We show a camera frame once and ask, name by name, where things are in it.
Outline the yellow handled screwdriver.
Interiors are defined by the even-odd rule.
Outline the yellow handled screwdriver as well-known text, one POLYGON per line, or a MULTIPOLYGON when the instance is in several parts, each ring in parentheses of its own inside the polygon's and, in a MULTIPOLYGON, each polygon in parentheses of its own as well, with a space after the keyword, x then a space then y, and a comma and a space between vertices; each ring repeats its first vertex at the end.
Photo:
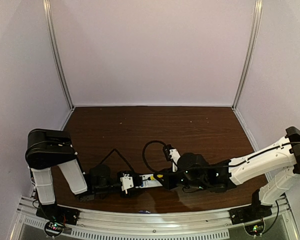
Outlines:
MULTIPOLYGON (((160 179, 163 177, 163 175, 159 174, 159 175, 157 175, 157 177, 160 179)), ((151 175, 151 176, 146 177, 143 181, 154 181, 154 180, 156 180, 156 178, 153 175, 151 175)))

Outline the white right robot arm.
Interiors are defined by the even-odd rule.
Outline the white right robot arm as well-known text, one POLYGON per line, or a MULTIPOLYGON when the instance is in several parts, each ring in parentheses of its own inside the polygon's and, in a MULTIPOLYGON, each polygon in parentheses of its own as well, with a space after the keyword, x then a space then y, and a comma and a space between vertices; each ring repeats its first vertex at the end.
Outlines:
POLYGON ((212 193, 230 189, 276 169, 281 171, 265 186, 257 189, 250 207, 269 209, 279 196, 300 181, 300 130, 294 126, 272 145, 254 153, 208 164, 200 154, 171 154, 177 165, 154 174, 165 188, 182 186, 212 193))

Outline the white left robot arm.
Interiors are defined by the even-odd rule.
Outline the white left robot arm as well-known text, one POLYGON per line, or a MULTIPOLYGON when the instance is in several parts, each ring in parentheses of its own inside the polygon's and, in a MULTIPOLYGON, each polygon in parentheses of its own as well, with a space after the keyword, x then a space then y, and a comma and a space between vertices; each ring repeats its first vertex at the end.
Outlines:
POLYGON ((117 178, 111 177, 110 167, 101 160, 99 164, 84 172, 74 149, 71 136, 66 131, 36 128, 27 136, 25 160, 34 180, 39 202, 56 204, 52 167, 59 167, 74 196, 81 202, 92 201, 97 195, 131 194, 135 188, 144 186, 143 177, 135 172, 125 159, 128 171, 121 171, 117 178))

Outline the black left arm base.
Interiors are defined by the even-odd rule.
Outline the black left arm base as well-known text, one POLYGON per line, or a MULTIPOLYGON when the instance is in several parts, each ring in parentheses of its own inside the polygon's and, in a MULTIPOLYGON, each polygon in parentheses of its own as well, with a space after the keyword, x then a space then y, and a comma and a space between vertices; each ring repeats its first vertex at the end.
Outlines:
POLYGON ((47 220, 43 231, 48 237, 55 239, 67 229, 67 225, 77 224, 80 214, 78 209, 60 206, 56 202, 43 205, 38 199, 32 202, 33 206, 35 206, 34 202, 38 202, 36 216, 47 220))

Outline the white remote control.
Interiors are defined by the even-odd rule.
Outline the white remote control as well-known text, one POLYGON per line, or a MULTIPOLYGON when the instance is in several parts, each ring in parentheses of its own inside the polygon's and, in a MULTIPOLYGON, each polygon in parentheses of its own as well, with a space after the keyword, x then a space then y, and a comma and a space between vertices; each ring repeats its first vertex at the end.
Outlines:
POLYGON ((143 174, 141 175, 141 185, 138 186, 137 188, 140 189, 146 189, 146 188, 157 188, 157 187, 162 187, 163 185, 156 179, 156 180, 147 180, 144 181, 146 177, 153 176, 153 174, 143 174))

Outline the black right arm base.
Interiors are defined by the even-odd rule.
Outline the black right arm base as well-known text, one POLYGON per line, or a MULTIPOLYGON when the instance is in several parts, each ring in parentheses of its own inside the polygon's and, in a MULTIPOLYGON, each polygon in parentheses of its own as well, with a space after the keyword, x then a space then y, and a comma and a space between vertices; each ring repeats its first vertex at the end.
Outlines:
POLYGON ((245 232, 252 237, 261 236, 266 233, 264 218, 272 215, 272 206, 262 205, 259 192, 260 190, 258 189, 252 194, 250 205, 229 210, 230 220, 233 225, 257 221, 256 223, 244 226, 245 232))

